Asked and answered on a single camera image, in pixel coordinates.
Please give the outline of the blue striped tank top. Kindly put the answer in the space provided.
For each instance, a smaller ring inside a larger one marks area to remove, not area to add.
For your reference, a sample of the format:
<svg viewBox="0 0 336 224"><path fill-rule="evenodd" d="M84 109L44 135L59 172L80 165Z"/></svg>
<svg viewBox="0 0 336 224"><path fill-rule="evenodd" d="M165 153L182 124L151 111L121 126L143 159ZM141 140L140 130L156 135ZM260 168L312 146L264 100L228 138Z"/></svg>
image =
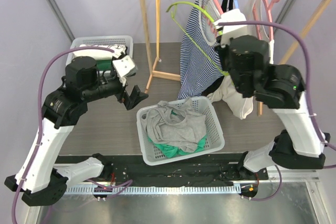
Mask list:
<svg viewBox="0 0 336 224"><path fill-rule="evenodd" d="M200 14L201 11L193 7L183 31L178 99L201 96L214 81L226 74L222 70L218 53L202 35Z"/></svg>

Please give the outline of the lime green hanger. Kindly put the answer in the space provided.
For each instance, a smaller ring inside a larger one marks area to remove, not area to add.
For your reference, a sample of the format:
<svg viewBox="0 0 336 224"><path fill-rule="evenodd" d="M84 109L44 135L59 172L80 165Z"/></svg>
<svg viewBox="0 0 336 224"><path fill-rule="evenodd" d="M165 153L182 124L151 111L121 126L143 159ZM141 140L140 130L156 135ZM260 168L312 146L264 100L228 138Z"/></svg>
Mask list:
<svg viewBox="0 0 336 224"><path fill-rule="evenodd" d="M175 20L178 5L192 6L186 27L180 28L184 33L181 43L180 75L186 73L186 63L190 60L192 63L199 61L201 63L199 68L202 70L208 67L208 72L212 74L220 77L228 76L229 73L222 69L220 58L214 49L217 35L222 34L213 27L214 22L223 14L218 0L195 0L194 3L175 2L166 10L171 13L173 20Z"/></svg>

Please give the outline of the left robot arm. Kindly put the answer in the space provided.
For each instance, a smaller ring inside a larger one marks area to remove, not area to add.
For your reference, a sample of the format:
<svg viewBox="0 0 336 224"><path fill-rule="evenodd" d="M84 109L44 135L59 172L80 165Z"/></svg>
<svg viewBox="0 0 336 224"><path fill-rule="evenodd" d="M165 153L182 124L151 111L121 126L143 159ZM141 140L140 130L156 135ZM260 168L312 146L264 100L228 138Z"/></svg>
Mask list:
<svg viewBox="0 0 336 224"><path fill-rule="evenodd" d="M131 110L148 97L138 86L134 86L131 94L125 89L126 78L136 71L129 55L112 59L108 76L100 73L92 57L77 57L66 65L62 85L46 96L41 107L42 137L34 141L39 149L21 188L25 204L51 206L71 186L91 178L105 182L111 177L111 161L101 154L62 169L55 169L54 163L69 133L88 111L89 102L114 95Z"/></svg>

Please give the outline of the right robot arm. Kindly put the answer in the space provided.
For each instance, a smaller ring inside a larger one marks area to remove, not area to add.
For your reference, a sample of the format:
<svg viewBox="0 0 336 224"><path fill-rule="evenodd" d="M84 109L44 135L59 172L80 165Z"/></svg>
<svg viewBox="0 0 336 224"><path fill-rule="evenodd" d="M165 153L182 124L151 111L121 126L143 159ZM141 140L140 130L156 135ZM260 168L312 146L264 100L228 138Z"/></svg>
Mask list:
<svg viewBox="0 0 336 224"><path fill-rule="evenodd" d="M250 179L263 168L323 169L323 149L330 134L316 131L308 110L307 87L300 71L291 65L269 62L269 43L251 35L217 45L222 67L243 98L255 98L278 115L284 130L272 142L246 151L237 165L242 179Z"/></svg>

